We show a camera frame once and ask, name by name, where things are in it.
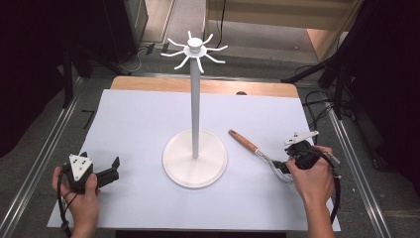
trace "black curtain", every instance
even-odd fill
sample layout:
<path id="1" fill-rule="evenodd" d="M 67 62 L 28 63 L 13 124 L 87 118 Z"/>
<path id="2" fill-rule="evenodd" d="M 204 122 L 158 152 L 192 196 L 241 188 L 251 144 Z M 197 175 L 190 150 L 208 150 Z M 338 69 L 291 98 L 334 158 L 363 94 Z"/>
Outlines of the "black curtain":
<path id="1" fill-rule="evenodd" d="M 63 87 L 58 15 L 53 1 L 0 3 L 0 158 Z"/>
<path id="2" fill-rule="evenodd" d="M 365 3 L 375 4 L 375 11 L 348 62 L 355 77 L 350 89 L 382 137 L 373 150 L 420 195 L 420 2 Z"/>

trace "gray floor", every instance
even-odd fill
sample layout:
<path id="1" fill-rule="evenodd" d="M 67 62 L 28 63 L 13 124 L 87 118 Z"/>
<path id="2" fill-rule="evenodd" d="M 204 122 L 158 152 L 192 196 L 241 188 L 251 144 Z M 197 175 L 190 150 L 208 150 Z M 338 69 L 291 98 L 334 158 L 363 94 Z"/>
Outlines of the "gray floor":
<path id="1" fill-rule="evenodd" d="M 185 28 L 190 28 L 193 35 L 200 33 L 200 25 L 186 26 L 180 24 L 187 22 L 181 14 L 185 11 L 182 4 L 186 1 L 176 1 L 172 22 L 169 25 L 167 36 L 182 43 L 186 39 L 186 33 L 181 34 Z M 236 37 L 232 31 L 225 34 L 223 44 L 229 45 L 228 49 L 222 54 L 214 54 L 217 60 L 225 60 L 226 64 L 218 64 L 210 60 L 203 61 L 205 70 L 204 76 L 227 76 L 244 80 L 277 81 L 281 78 L 288 78 L 296 73 L 296 70 L 303 65 L 316 63 L 313 50 L 310 48 L 307 35 L 298 29 L 277 28 L 278 33 L 287 38 L 275 37 L 275 45 L 281 46 L 273 50 L 272 55 L 267 55 L 264 51 L 259 51 L 258 43 L 253 42 L 251 36 L 245 41 L 235 41 Z M 168 73 L 168 74 L 188 74 L 188 65 L 180 70 L 173 68 L 180 64 L 182 57 L 163 58 L 159 55 L 159 49 L 152 54 L 145 52 L 140 54 L 141 68 L 134 72 L 134 75 Z M 136 68 L 139 62 L 132 58 L 124 64 L 127 68 Z M 82 146 L 84 138 L 88 132 L 88 127 L 84 128 L 89 114 L 83 110 L 96 110 L 102 90 L 109 88 L 113 78 L 116 76 L 109 69 L 92 62 L 94 69 L 91 78 L 82 78 L 83 86 L 79 90 L 79 98 L 74 107 L 74 111 L 68 120 L 67 125 L 60 135 L 60 139 L 52 151 L 50 159 L 45 168 L 40 171 L 41 177 L 37 182 L 34 193 L 23 212 L 19 223 L 14 230 L 12 237 L 65 237 L 58 229 L 47 228 L 55 202 L 55 195 L 51 187 L 51 176 L 53 168 L 61 166 L 68 158 L 69 154 L 77 153 Z M 299 95 L 304 100 L 307 93 L 319 90 L 316 80 L 321 72 L 311 75 L 308 78 L 296 83 Z M 310 97 L 311 101 L 322 99 L 321 94 Z M 0 159 L 0 176 L 2 186 L 0 187 L 0 217 L 6 216 L 11 202 L 19 192 L 26 175 L 30 172 L 33 163 L 36 161 L 42 150 L 45 140 L 53 129 L 54 122 L 58 118 L 63 102 L 61 92 L 46 107 L 43 114 L 33 123 L 19 145 L 7 156 Z M 313 110 L 317 114 L 324 108 L 324 104 L 317 104 Z M 307 113 L 308 123 L 312 120 Z M 343 122 L 346 126 L 349 138 L 357 152 L 359 163 L 367 177 L 367 181 L 373 194 L 383 211 L 384 218 L 393 237 L 420 237 L 418 223 L 420 221 L 420 198 L 415 194 L 411 183 L 397 173 L 382 173 L 377 171 L 372 164 L 371 154 L 358 128 L 357 123 L 345 117 Z M 327 116 L 318 123 L 320 136 L 318 144 L 329 145 L 334 149 L 335 155 L 342 159 L 342 205 L 338 213 L 338 218 L 342 226 L 342 231 L 337 233 L 337 237 L 375 237 L 375 231 L 368 216 L 366 206 L 361 197 L 353 174 L 349 168 L 345 154 L 340 144 L 336 131 L 330 118 Z M 95 237 L 114 237 L 114 230 L 99 229 Z M 219 233 L 185 234 L 186 237 L 219 237 Z M 287 237 L 305 237 L 305 232 L 287 232 Z"/>

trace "white table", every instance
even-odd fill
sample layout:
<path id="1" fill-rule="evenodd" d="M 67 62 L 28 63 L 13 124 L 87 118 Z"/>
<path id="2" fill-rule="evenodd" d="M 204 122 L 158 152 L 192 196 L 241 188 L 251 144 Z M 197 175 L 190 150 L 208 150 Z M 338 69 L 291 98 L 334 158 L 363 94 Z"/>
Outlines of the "white table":
<path id="1" fill-rule="evenodd" d="M 94 160 L 94 172 L 109 169 L 118 156 L 120 179 L 102 187 L 98 227 L 111 229 L 284 231 L 306 230 L 303 203 L 293 184 L 280 182 L 262 159 L 247 151 L 228 131 L 234 129 L 275 160 L 287 160 L 283 142 L 308 131 L 300 99 L 289 84 L 224 82 L 222 93 L 201 93 L 200 129 L 216 134 L 228 152 L 228 166 L 215 183 L 187 189 L 165 173 L 161 154 L 177 133 L 190 129 L 188 79 L 120 77 L 161 90 L 105 90 L 80 152 Z M 292 91 L 286 97 L 229 93 L 243 90 Z M 72 224 L 70 214 L 67 218 Z M 57 206 L 48 227 L 61 224 Z M 334 230 L 340 230 L 336 219 Z"/>

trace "wire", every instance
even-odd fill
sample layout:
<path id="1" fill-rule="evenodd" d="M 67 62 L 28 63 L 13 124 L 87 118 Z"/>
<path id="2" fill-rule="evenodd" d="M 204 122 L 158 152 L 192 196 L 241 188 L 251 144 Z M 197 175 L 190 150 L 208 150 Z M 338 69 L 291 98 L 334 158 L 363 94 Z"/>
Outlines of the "wire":
<path id="1" fill-rule="evenodd" d="M 137 54 L 139 52 L 139 50 L 147 50 L 147 49 L 148 49 L 148 47 L 146 47 L 146 46 L 139 46 L 139 48 L 135 52 L 129 53 L 128 57 L 124 61 L 120 61 L 119 63 L 115 63 L 115 65 L 126 63 L 128 60 L 130 60 L 130 58 L 133 55 Z"/>
<path id="2" fill-rule="evenodd" d="M 67 170 L 68 170 L 68 165 L 64 165 L 62 167 L 61 172 L 59 173 L 57 187 L 56 187 L 56 199 L 58 201 L 59 215 L 62 220 L 61 230 L 63 230 L 65 235 L 69 238 L 71 237 L 71 231 L 70 231 L 70 228 L 68 227 L 68 221 L 67 219 L 65 219 L 65 210 L 64 210 L 62 200 L 61 200 L 61 182 L 62 182 L 62 177 L 64 176 Z"/>
<path id="3" fill-rule="evenodd" d="M 65 210 L 64 210 L 64 215 L 65 215 L 65 213 L 67 212 L 67 210 L 68 210 L 68 208 L 70 207 L 70 205 L 71 205 L 71 203 L 76 199 L 76 197 L 78 196 L 78 193 L 76 193 L 75 195 L 74 195 L 74 197 L 71 199 L 71 201 L 68 203 L 68 205 L 67 205 L 67 207 L 65 208 Z"/>
<path id="4" fill-rule="evenodd" d="M 303 65 L 303 66 L 299 66 L 294 70 L 294 75 L 297 75 L 297 71 L 300 70 L 303 67 L 311 67 L 311 66 L 315 66 L 315 64 L 309 64 L 309 65 Z"/>
<path id="5" fill-rule="evenodd" d="M 145 48 L 140 48 L 140 50 L 137 52 L 137 59 L 139 60 L 139 66 L 136 69 L 127 69 L 126 67 L 124 67 L 120 64 L 117 64 L 117 66 L 122 68 L 123 70 L 125 70 L 127 72 L 135 72 L 135 71 L 139 70 L 140 67 L 142 66 L 142 61 L 140 60 L 140 53 L 145 51 L 145 50 L 146 50 Z"/>
<path id="6" fill-rule="evenodd" d="M 325 161 L 327 161 L 328 165 L 330 165 L 330 167 L 333 169 L 334 188 L 336 190 L 336 195 L 335 195 L 334 207 L 333 207 L 333 210 L 331 211 L 331 216 L 330 216 L 331 224 L 332 224 L 334 222 L 334 219 L 337 216 L 337 212 L 340 208 L 340 203 L 341 203 L 341 183 L 340 183 L 340 177 L 336 174 L 336 170 L 335 170 L 336 167 L 331 162 L 331 160 L 323 153 L 310 151 L 310 150 L 299 150 L 297 152 L 307 152 L 307 153 L 315 154 L 321 157 L 322 159 L 324 159 Z"/>
<path id="7" fill-rule="evenodd" d="M 309 115 L 312 119 L 312 122 L 309 123 L 309 128 L 313 128 L 313 130 L 318 130 L 318 124 L 317 122 L 326 117 L 328 115 L 328 113 L 331 111 L 331 109 L 334 108 L 334 100 L 332 98 L 327 98 L 327 99 L 323 99 L 323 100 L 317 100 L 317 101 L 309 101 L 308 98 L 310 95 L 314 94 L 314 93 L 324 93 L 323 91 L 311 91 L 309 92 L 306 96 L 305 96 L 305 101 L 304 103 L 302 103 L 302 106 L 306 106 L 308 108 L 308 112 Z M 326 106 L 325 108 L 323 108 L 323 110 L 317 115 L 315 116 L 315 113 L 313 112 L 311 105 L 317 104 L 317 103 L 321 103 L 321 102 L 329 102 L 329 105 Z M 340 111 L 342 112 L 342 114 L 344 116 L 347 116 L 349 118 L 353 117 L 353 112 L 350 110 L 350 102 L 347 100 L 342 100 L 341 101 L 341 108 Z M 314 144 L 317 145 L 317 140 L 318 140 L 318 136 L 314 137 Z"/>
<path id="8" fill-rule="evenodd" d="M 222 43 L 222 39 L 223 39 L 223 22 L 225 19 L 225 8 L 226 8 L 226 0 L 223 2 L 223 10 L 222 10 L 222 20 L 220 21 L 220 30 L 219 30 L 219 23 L 216 23 L 217 26 L 217 31 L 220 34 L 220 39 L 219 39 L 219 44 L 217 44 L 216 49 L 219 48 L 220 44 Z"/>

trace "person's left hand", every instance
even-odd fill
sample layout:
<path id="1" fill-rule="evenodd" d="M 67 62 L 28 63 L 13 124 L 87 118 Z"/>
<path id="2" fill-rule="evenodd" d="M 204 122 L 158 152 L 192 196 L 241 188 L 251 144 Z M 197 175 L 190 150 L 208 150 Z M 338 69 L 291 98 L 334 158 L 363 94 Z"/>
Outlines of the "person's left hand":
<path id="1" fill-rule="evenodd" d="M 61 173 L 61 167 L 55 168 L 52 175 L 52 187 L 57 191 L 58 177 Z M 67 184 L 61 184 L 61 196 L 65 202 L 70 204 L 69 209 L 74 220 L 74 229 L 71 237 L 93 237 L 99 219 L 99 202 L 97 195 L 100 190 L 96 189 L 96 174 L 91 174 L 86 181 L 85 193 L 78 194 L 71 192 Z"/>

